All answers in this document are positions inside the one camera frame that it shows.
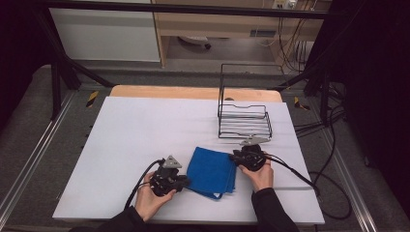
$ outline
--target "wire rack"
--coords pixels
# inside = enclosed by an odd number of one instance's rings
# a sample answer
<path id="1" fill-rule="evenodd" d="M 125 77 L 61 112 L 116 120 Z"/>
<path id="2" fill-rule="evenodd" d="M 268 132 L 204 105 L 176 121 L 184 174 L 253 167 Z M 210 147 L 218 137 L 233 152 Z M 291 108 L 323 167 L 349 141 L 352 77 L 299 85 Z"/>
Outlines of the wire rack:
<path id="1" fill-rule="evenodd" d="M 272 137 L 272 126 L 266 105 L 237 105 L 224 100 L 223 65 L 220 72 L 218 100 L 219 138 L 247 138 L 251 135 Z"/>

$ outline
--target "white tabletop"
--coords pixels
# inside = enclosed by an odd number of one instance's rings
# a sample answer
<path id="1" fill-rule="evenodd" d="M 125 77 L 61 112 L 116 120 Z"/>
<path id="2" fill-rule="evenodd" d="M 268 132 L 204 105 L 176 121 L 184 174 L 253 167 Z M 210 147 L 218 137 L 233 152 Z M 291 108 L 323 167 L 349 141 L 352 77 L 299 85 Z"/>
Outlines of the white tabletop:
<path id="1" fill-rule="evenodd" d="M 261 148 L 309 179 L 286 104 L 263 104 L 269 111 L 273 137 Z M 240 149 L 233 144 L 239 140 L 218 138 L 217 110 L 218 101 L 213 100 L 106 98 L 53 217 L 112 218 L 123 210 L 137 180 L 154 160 L 172 155 L 183 165 L 179 174 L 186 174 L 196 146 L 226 153 Z M 311 187 L 279 164 L 273 162 L 273 167 L 275 190 L 287 214 L 299 224 L 324 223 Z M 184 189 L 152 221 L 256 222 L 249 179 L 238 171 L 235 185 L 235 191 L 221 200 Z"/>

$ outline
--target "black pole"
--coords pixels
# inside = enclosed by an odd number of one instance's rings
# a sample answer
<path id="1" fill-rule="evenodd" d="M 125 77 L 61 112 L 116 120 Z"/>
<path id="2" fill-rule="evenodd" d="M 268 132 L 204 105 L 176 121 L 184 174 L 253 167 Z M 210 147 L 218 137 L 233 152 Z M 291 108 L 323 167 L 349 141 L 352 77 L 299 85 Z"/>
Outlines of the black pole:
<path id="1" fill-rule="evenodd" d="M 52 55 L 56 61 L 56 64 L 59 66 L 59 74 L 66 82 L 69 89 L 78 89 L 81 85 L 81 82 L 78 80 L 73 69 L 68 66 L 67 62 L 65 62 L 64 55 L 66 53 L 44 17 L 44 8 L 39 6 L 33 7 L 30 10 L 32 16 L 34 17 L 34 20 L 37 21 L 39 27 L 42 29 L 41 32 L 43 32 L 44 36 L 47 38 L 50 50 L 53 51 Z"/>
<path id="2" fill-rule="evenodd" d="M 144 3 L 118 3 L 118 2 L 94 2 L 94 1 L 70 1 L 70 0 L 37 0 L 48 8 L 119 11 L 119 12 L 151 12 L 151 13 L 179 13 L 179 14 L 203 14 L 203 15 L 242 15 L 242 16 L 266 16 L 266 17 L 289 17 L 308 19 L 340 19 L 345 13 L 329 13 L 320 11 L 292 11 L 276 9 L 234 8 L 197 5 L 172 5 L 172 4 L 144 4 Z"/>
<path id="3" fill-rule="evenodd" d="M 70 64 L 75 70 L 84 73 L 85 75 L 87 75 L 88 77 L 92 78 L 93 80 L 97 81 L 98 83 L 100 83 L 101 85 L 103 85 L 104 87 L 114 87 L 116 84 L 111 83 L 108 80 L 105 80 L 104 78 L 100 77 L 99 75 L 89 71 L 88 69 L 86 69 L 85 67 L 81 66 L 80 64 L 76 63 L 76 61 L 74 61 L 72 58 L 70 58 L 68 55 L 65 55 L 65 60 L 68 64 Z"/>

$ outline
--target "human hand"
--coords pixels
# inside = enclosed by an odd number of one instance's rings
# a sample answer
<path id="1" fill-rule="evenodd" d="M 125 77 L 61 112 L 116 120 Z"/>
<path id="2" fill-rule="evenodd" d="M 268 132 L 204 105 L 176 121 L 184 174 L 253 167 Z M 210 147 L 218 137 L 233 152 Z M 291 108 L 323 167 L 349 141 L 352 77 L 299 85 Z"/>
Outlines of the human hand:
<path id="1" fill-rule="evenodd" d="M 144 177 L 144 185 L 138 191 L 135 201 L 135 209 L 144 221 L 152 218 L 160 207 L 172 199 L 172 196 L 177 192 L 175 189 L 165 196 L 156 196 L 150 187 L 150 179 L 154 172 L 150 172 Z"/>
<path id="2" fill-rule="evenodd" d="M 271 167 L 270 160 L 266 159 L 265 164 L 255 172 L 249 171 L 243 165 L 239 165 L 239 168 L 250 178 L 255 192 L 266 188 L 272 188 L 274 186 L 274 169 Z"/>

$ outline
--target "blue towel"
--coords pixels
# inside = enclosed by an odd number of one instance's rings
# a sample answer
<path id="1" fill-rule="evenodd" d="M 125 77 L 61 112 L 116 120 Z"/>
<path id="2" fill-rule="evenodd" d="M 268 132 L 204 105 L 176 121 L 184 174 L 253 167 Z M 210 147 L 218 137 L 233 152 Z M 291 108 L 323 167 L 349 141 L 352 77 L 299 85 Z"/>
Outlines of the blue towel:
<path id="1" fill-rule="evenodd" d="M 187 170 L 188 189 L 220 199 L 235 188 L 236 165 L 227 153 L 196 147 Z"/>

